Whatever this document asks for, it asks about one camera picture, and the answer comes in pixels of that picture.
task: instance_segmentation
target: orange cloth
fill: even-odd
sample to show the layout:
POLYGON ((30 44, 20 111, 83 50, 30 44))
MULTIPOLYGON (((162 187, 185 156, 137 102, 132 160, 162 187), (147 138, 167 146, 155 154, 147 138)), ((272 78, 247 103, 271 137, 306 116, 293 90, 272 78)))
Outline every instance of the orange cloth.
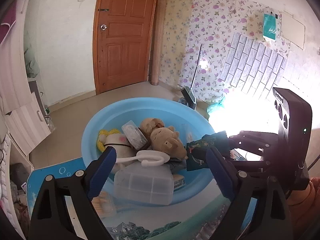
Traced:
POLYGON ((320 178, 310 179, 310 193, 301 203, 289 206, 294 238, 298 239, 320 214, 320 178))

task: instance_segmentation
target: wood grain cabinet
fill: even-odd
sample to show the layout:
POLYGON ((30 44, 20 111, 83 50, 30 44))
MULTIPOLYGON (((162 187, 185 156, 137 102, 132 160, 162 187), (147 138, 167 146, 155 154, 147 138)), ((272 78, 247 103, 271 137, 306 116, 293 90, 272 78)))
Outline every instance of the wood grain cabinet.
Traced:
POLYGON ((26 74, 23 32, 29 0, 17 0, 16 22, 0 46, 0 97, 2 114, 32 101, 26 74))
POLYGON ((51 133, 41 113, 36 95, 32 93, 31 98, 30 103, 4 116, 12 138, 25 155, 51 133))

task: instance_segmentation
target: house print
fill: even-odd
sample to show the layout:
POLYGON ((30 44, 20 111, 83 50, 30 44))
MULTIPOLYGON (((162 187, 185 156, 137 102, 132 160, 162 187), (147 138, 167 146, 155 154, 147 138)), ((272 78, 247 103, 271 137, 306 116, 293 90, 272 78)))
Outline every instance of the house print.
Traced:
POLYGON ((107 227, 108 232, 113 237, 114 240, 121 240, 121 236, 123 240, 132 240, 131 237, 125 236, 131 232, 133 228, 136 227, 136 224, 129 222, 128 224, 121 223, 117 227, 107 227))

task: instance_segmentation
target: broom handle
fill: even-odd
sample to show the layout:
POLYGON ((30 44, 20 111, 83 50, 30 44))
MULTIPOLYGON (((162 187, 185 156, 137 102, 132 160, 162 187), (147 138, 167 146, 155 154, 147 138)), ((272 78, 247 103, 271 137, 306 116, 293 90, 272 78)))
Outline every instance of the broom handle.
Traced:
POLYGON ((200 51, 199 51, 199 56, 198 56, 198 61, 197 61, 197 66, 196 66, 196 71, 195 74, 193 75, 193 79, 192 79, 192 83, 190 86, 190 91, 192 91, 192 87, 194 85, 195 79, 196 79, 196 74, 197 74, 197 70, 198 70, 198 66, 199 66, 199 62, 200 62, 200 57, 201 57, 201 50, 202 50, 202 43, 200 45, 200 51))

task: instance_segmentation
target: blue plastic tub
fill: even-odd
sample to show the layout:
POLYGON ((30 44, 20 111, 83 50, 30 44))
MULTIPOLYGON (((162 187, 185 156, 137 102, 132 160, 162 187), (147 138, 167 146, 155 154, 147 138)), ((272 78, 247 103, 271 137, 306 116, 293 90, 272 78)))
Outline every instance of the blue plastic tub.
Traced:
MULTIPOLYGON (((199 140, 205 134, 213 134, 209 122, 199 113, 180 103, 161 98, 130 98, 113 103, 89 121, 81 141, 81 152, 87 167, 91 161, 100 156, 96 147, 98 133, 101 129, 113 128, 121 131, 121 126, 132 120, 137 126, 147 117, 156 117, 164 121, 166 127, 173 125, 180 132, 180 139, 186 144, 185 124, 191 129, 193 140, 199 140)), ((171 204, 185 201, 202 191, 213 179, 210 169, 180 172, 185 177, 186 185, 173 193, 171 204)), ((113 176, 110 176, 103 190, 114 195, 113 176)))

